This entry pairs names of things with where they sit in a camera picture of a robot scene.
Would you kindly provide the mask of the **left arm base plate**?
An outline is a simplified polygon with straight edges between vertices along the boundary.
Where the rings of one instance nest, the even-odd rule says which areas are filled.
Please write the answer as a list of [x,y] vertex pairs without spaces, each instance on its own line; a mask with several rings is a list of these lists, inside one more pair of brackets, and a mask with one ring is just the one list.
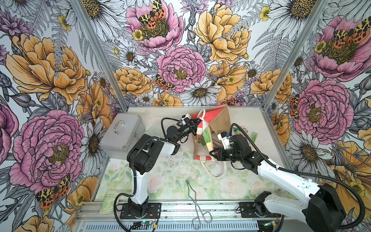
[[159,219],[161,207],[161,203],[147,203],[143,206],[125,203],[119,217],[120,219]]

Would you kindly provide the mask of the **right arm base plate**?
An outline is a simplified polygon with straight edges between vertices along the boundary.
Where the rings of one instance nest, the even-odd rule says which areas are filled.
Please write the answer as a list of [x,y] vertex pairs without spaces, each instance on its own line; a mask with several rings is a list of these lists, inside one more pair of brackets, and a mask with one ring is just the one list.
[[235,209],[242,218],[280,218],[280,214],[270,213],[265,206],[255,202],[239,202]]

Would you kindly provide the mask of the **burlap tote bag red trim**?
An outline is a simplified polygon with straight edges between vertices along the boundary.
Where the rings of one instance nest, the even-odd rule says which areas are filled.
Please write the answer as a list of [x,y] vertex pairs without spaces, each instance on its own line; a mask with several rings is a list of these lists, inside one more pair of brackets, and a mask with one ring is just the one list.
[[210,178],[221,179],[227,171],[227,165],[224,162],[222,174],[215,176],[208,168],[206,163],[208,161],[216,161],[216,158],[209,153],[214,149],[222,148],[223,144],[218,139],[218,135],[222,132],[227,132],[231,126],[231,119],[229,114],[229,107],[221,105],[210,109],[201,109],[190,114],[192,119],[200,119],[201,123],[196,128],[196,135],[192,136],[194,145],[193,159],[200,162],[204,171]]

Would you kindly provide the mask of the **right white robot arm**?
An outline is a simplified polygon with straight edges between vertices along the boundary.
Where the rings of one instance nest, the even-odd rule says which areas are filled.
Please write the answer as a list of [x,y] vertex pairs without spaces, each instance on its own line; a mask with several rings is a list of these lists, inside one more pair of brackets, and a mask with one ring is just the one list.
[[346,218],[344,207],[335,188],[319,185],[281,167],[266,155],[253,151],[247,139],[227,132],[218,134],[222,147],[210,152],[218,161],[239,162],[258,176],[264,177],[296,197],[281,198],[264,191],[256,199],[269,213],[277,213],[306,223],[315,232],[335,232]]

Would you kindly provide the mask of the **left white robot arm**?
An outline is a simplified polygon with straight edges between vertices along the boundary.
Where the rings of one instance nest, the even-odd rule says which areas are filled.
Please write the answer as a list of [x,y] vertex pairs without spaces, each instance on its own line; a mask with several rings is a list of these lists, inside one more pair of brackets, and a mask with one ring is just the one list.
[[148,176],[160,155],[175,155],[181,140],[196,135],[201,119],[184,115],[181,119],[163,118],[160,122],[163,137],[144,134],[127,155],[133,172],[133,190],[128,196],[129,209],[137,217],[144,217],[148,209]]

